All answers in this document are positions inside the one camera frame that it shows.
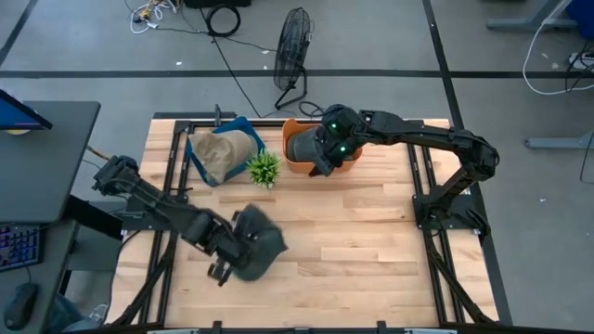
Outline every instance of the computer mouse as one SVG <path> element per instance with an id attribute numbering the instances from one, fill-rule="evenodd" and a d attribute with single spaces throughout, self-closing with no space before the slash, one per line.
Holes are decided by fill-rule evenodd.
<path id="1" fill-rule="evenodd" d="M 10 330 L 23 329 L 31 317 L 39 287 L 24 283 L 15 289 L 12 300 L 4 309 L 4 325 Z"/>

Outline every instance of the black desk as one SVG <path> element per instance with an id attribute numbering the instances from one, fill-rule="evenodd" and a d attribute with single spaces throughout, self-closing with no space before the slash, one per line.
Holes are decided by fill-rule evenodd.
<path id="1" fill-rule="evenodd" d="M 95 229 L 110 225 L 109 233 L 121 239 L 121 221 L 70 195 L 74 178 L 97 118 L 97 102 L 28 102 L 54 124 L 52 130 L 26 135 L 0 132 L 0 225 L 52 224 L 43 233 L 43 261 L 31 265 L 32 282 L 39 295 L 27 327 L 19 333 L 41 333 L 47 314 L 66 271 L 79 223 Z M 0 307 L 14 289 L 28 281 L 27 271 L 0 273 Z M 4 319 L 0 332 L 6 332 Z"/>

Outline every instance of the small green plant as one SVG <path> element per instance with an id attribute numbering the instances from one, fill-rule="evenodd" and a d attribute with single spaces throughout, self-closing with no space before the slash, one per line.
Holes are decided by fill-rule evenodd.
<path id="1" fill-rule="evenodd" d="M 252 182 L 257 186 L 270 189 L 278 176 L 280 159 L 274 153 L 261 150 L 248 161 L 248 171 L 252 174 Z"/>

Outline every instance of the white cable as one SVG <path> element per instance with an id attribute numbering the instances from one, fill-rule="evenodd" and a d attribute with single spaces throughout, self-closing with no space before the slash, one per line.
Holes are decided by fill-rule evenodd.
<path id="1" fill-rule="evenodd" d="M 140 30 L 140 31 L 135 31 L 135 30 L 134 30 L 134 25 L 135 25 L 135 23 L 134 23 L 134 16 L 135 16 L 135 15 L 136 15 L 136 16 L 139 16 L 139 15 L 138 15 L 138 14 L 136 14 L 136 13 L 137 13 L 137 12 L 139 12 L 140 10 L 142 10 L 142 9 L 144 9 L 144 8 L 146 8 L 146 7 L 148 7 L 148 6 L 150 6 L 151 4 L 152 4 L 152 0 L 150 0 L 150 1 L 149 1 L 149 2 L 146 4 L 146 5 L 140 6 L 140 7 L 139 7 L 139 8 L 137 8 L 135 11 L 133 11 L 132 13 L 130 13 L 130 31 L 131 31 L 132 33 L 139 34 L 139 33 L 146 32 L 147 30 L 149 30 L 150 28 L 152 28 L 152 27 L 150 27 L 150 26 L 149 26 L 149 23 L 150 23 L 150 20 L 149 20 L 149 19 L 150 19 L 150 18 L 148 18 L 148 19 L 143 19 L 143 21 L 147 23 L 147 27 L 145 27 L 145 29 L 143 29 L 143 30 Z M 157 4 L 157 5 L 154 7 L 154 9 L 153 9 L 153 10 L 151 10 L 150 14 L 152 14 L 152 13 L 154 12 L 154 13 L 155 13 L 155 17 L 156 17 L 158 20 L 162 20 L 162 19 L 163 19 L 163 12 L 161 11 L 161 8 L 171 8 L 171 7 L 170 7 L 170 6 L 168 6 L 167 4 L 160 3 L 160 4 Z"/>
<path id="2" fill-rule="evenodd" d="M 528 87 L 530 87 L 530 89 L 532 89 L 535 93 L 539 93 L 540 95 L 544 95 L 544 96 L 553 96 L 553 95 L 558 95 L 558 94 L 564 94 L 564 93 L 568 93 L 571 92 L 570 90 L 562 90 L 562 91 L 557 91 L 557 92 L 541 92 L 539 90 L 537 90 L 536 88 L 534 88 L 530 82 L 528 81 L 528 77 L 526 76 L 526 65 L 528 64 L 528 59 L 530 58 L 530 54 L 532 53 L 532 48 L 535 45 L 535 41 L 536 38 L 538 37 L 538 34 L 540 33 L 540 31 L 542 31 L 542 29 L 544 28 L 544 26 L 549 22 L 549 19 L 552 18 L 555 14 L 557 14 L 557 11 L 563 7 L 563 5 L 565 5 L 565 3 L 568 0 L 563 0 L 561 1 L 557 7 L 555 7 L 555 9 L 550 12 L 549 16 L 546 19 L 543 19 L 543 21 L 540 23 L 540 27 L 538 27 L 538 30 L 536 30 L 535 36 L 532 38 L 532 43 L 530 43 L 530 47 L 528 48 L 528 54 L 526 55 L 526 60 L 523 62 L 523 66 L 522 66 L 522 75 L 523 75 L 523 79 L 526 81 L 526 84 L 528 85 Z M 587 90 L 590 88 L 594 88 L 594 84 L 586 86 L 586 87 L 576 87 L 572 90 Z"/>

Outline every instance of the orange pot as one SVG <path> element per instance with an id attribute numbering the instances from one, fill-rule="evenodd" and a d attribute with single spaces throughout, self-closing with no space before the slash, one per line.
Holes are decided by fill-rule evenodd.
<path id="1" fill-rule="evenodd" d="M 282 152 L 285 155 L 285 160 L 289 165 L 289 169 L 293 173 L 309 173 L 314 169 L 313 162 L 295 162 L 290 161 L 287 155 L 287 145 L 289 144 L 289 138 L 292 135 L 297 135 L 304 132 L 307 129 L 319 126 L 319 124 L 299 124 L 295 119 L 288 119 L 282 125 Z M 355 165 L 356 161 L 361 157 L 361 153 L 363 153 L 362 148 L 358 148 L 355 154 L 351 156 L 353 158 L 351 161 L 344 161 L 342 163 L 342 167 L 336 168 L 334 173 L 344 173 L 348 172 L 353 166 Z"/>

